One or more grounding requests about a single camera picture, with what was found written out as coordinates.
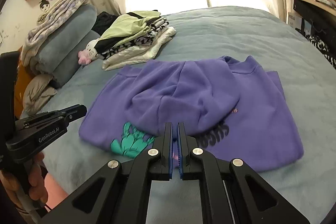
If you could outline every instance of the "light blue bedsheet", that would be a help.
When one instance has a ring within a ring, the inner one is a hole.
[[[244,61],[252,55],[266,71],[278,71],[304,156],[292,165],[261,175],[311,224],[320,223],[336,201],[334,68],[304,37],[262,10],[218,7],[172,14],[168,20],[177,34],[160,51],[158,60],[229,55]],[[90,107],[117,71],[104,72],[100,60],[80,68],[43,111],[74,104]],[[68,133],[45,149],[48,171],[69,193],[109,160],[126,160],[83,143],[78,137],[80,123],[72,122]],[[202,222],[198,182],[181,181],[177,173],[170,182],[153,182],[147,223]]]

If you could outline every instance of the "folded clothes pile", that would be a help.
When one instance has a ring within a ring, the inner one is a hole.
[[[112,70],[153,59],[176,33],[158,11],[135,11],[119,16],[95,46],[103,69]]]
[[[39,48],[50,34],[63,25],[81,5],[88,2],[89,0],[58,0],[47,15],[41,15],[38,18],[40,25],[28,32],[23,44],[21,51],[23,66],[29,65],[31,58],[36,56]],[[35,72],[35,65],[35,61],[30,63],[33,72]]]

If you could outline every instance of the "pink plush toy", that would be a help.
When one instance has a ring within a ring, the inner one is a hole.
[[[98,39],[91,40],[87,45],[85,50],[78,52],[78,64],[80,65],[88,65],[91,61],[96,60],[98,57],[98,53],[95,49],[95,45],[97,44]]]
[[[78,52],[78,64],[80,65],[88,65],[91,63],[91,59],[90,59],[90,53],[87,49],[83,50],[83,51],[79,51]]]

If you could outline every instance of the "purple sweatshirt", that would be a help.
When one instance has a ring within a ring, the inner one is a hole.
[[[124,67],[94,101],[79,135],[135,157],[151,147],[165,122],[184,122],[201,148],[219,159],[241,158],[257,171],[303,156],[277,72],[266,73],[252,56]]]

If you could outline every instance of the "black and white patterned clothing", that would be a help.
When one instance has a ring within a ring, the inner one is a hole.
[[[332,64],[332,66],[336,69],[336,55],[330,52],[328,45],[326,45],[317,35],[311,35],[307,37],[307,39],[324,55],[329,63]]]
[[[151,24],[151,28],[149,29],[149,32],[142,36],[142,37],[138,37],[136,39],[133,39],[129,42],[126,42],[124,44],[121,44],[117,47],[112,47],[110,49],[108,49],[106,52],[103,52],[100,54],[100,58],[103,60],[108,59],[109,57],[111,57],[112,55],[123,51],[126,48],[132,47],[132,46],[136,46],[136,45],[143,45],[146,44],[148,46],[150,46],[155,37],[161,35],[161,33],[163,31],[165,31],[168,27],[169,22],[166,21],[166,19],[160,20],[160,22],[158,21],[157,24],[153,23]]]

